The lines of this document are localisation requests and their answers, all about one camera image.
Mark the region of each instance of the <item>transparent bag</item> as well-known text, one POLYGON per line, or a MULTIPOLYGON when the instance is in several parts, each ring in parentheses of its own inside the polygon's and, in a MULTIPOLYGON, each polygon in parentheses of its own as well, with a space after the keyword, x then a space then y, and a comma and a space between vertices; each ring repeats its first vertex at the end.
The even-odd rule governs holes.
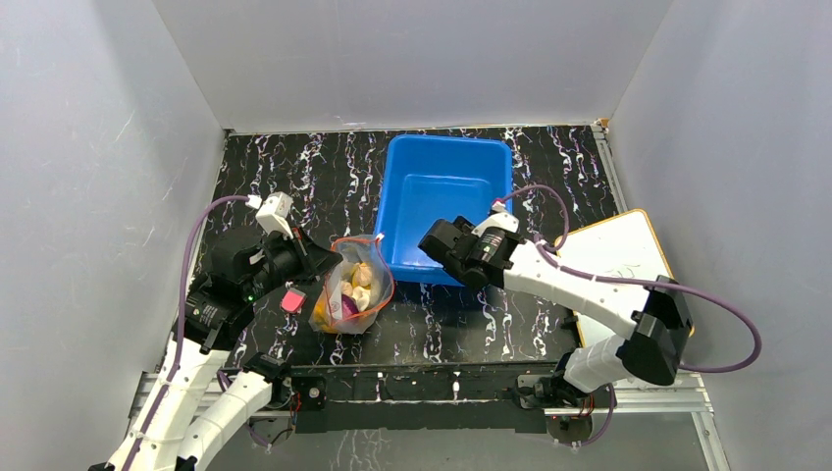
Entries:
POLYGON ((343 256, 324 282, 309 317, 312 329, 328 334, 363 334, 392 299, 394 283, 382 257, 382 236, 344 237, 332 251, 343 256))

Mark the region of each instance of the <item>blue plastic tray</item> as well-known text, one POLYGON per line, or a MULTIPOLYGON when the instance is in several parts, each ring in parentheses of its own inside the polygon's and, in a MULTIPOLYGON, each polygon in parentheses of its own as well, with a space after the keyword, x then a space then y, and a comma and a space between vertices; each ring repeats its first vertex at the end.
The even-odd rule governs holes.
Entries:
MULTIPOLYGON (((439 218, 479 224, 492 202, 511 191, 511 149, 498 140, 405 134, 388 148, 376 234, 401 282, 459 286, 419 249, 439 218)), ((511 211, 511 201, 506 204, 511 211)))

